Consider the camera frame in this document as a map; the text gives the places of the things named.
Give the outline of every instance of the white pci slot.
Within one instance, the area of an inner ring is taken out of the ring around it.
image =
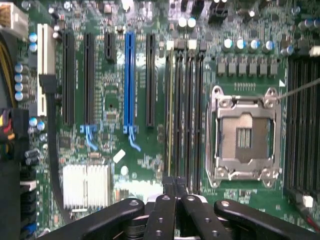
[[[52,37],[54,30],[48,24],[37,25],[37,115],[47,116],[46,96],[39,83],[39,75],[55,74],[56,72],[56,50],[55,40]]]

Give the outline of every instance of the green circuit board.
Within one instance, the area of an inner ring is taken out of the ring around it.
[[[208,10],[211,1],[206,1],[204,10],[196,19],[196,27],[193,31],[181,31],[177,26],[181,17],[188,19],[191,16],[192,3],[188,3],[185,12],[180,11],[181,1],[134,1],[128,13],[123,11],[121,1],[103,1],[103,6],[108,4],[112,12],[101,12],[99,3],[95,1],[72,1],[72,9],[66,9],[63,1],[46,1],[45,3],[33,1],[30,9],[24,10],[29,17],[29,33],[37,33],[38,24],[53,25],[53,19],[48,14],[48,8],[57,10],[60,19],[65,26],[71,29],[75,37],[74,74],[75,74],[75,104],[74,124],[66,125],[62,118],[62,107],[57,108],[57,140],[59,165],[61,170],[61,185],[63,185],[63,168],[69,165],[102,165],[111,169],[110,202],[116,203],[123,198],[135,197],[146,202],[148,196],[161,194],[163,191],[163,175],[175,175],[175,160],[165,163],[166,156],[166,104],[168,96],[166,84],[168,72],[166,59],[171,51],[167,50],[168,41],[197,40],[205,43],[206,50],[203,58],[203,86],[201,105],[201,135],[200,135],[200,170],[199,192],[205,196],[210,204],[217,200],[232,199],[250,207],[259,209],[278,218],[284,219],[296,225],[307,227],[295,208],[289,204],[283,195],[283,171],[271,187],[265,187],[261,181],[222,181],[219,187],[211,186],[205,168],[206,147],[206,110],[211,100],[212,89],[219,85],[225,95],[236,96],[260,96],[264,95],[268,88],[273,87],[279,95],[287,92],[288,59],[280,55],[282,44],[292,44],[294,39],[293,25],[295,15],[292,12],[295,2],[288,0],[284,5],[281,1],[273,1],[271,5],[259,11],[258,17],[249,23],[243,24],[243,16],[238,14],[242,2],[230,1],[228,5],[228,17],[222,24],[208,24]],[[252,7],[257,8],[257,3],[251,1]],[[116,64],[105,60],[104,33],[115,34]],[[123,133],[124,105],[125,105],[125,33],[135,34],[135,87],[134,87],[134,124],[136,125],[136,140],[141,151],[136,150],[130,144],[128,135]],[[84,36],[92,33],[94,36],[94,125],[97,130],[92,142],[97,146],[93,150],[88,146],[86,135],[81,133],[84,125],[85,107],[84,99]],[[155,115],[154,127],[146,127],[146,34],[154,34],[155,47]],[[222,50],[224,40],[229,38],[236,42],[239,37],[247,43],[259,40],[261,45],[267,41],[273,41],[274,49],[266,55],[261,49],[255,53],[244,51],[238,53],[231,51],[228,54]],[[20,58],[37,55],[28,51],[27,43],[20,43]],[[58,80],[58,88],[62,93],[64,81],[64,56],[63,44],[55,42],[55,74]],[[37,89],[37,64],[30,63],[31,82],[34,91]],[[273,61],[277,66],[277,73],[273,77],[249,77],[237,75],[228,76],[221,73],[218,65],[226,61],[252,61],[260,63],[261,59]],[[29,106],[37,104],[37,100],[30,100]],[[281,102],[281,138],[280,168],[283,169],[285,159],[286,141],[286,107],[287,102]],[[38,232],[44,228],[51,230],[64,225],[64,221],[55,203],[49,175],[48,144],[38,135],[31,138],[32,148],[40,150],[41,162],[36,167],[37,172],[37,225]],[[194,164],[195,156],[190,158],[190,164]],[[179,160],[179,168],[184,167],[184,156]],[[78,219],[99,208],[72,211],[74,218]],[[320,208],[316,205],[312,208],[314,218],[320,221]]]

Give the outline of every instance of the cpu socket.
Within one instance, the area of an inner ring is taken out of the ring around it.
[[[262,181],[279,176],[281,104],[270,87],[264,96],[224,95],[216,85],[206,114],[205,168],[211,187],[221,181]]]

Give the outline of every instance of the white heatsink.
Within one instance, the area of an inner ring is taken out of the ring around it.
[[[110,204],[109,166],[67,165],[62,173],[65,209],[97,209]]]

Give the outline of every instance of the blue pcie slot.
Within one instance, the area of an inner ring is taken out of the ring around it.
[[[134,125],[135,119],[135,63],[136,60],[136,36],[134,32],[125,34],[124,48],[124,114],[123,114],[123,133],[129,137],[133,148],[141,151],[140,147],[134,143],[137,126]]]

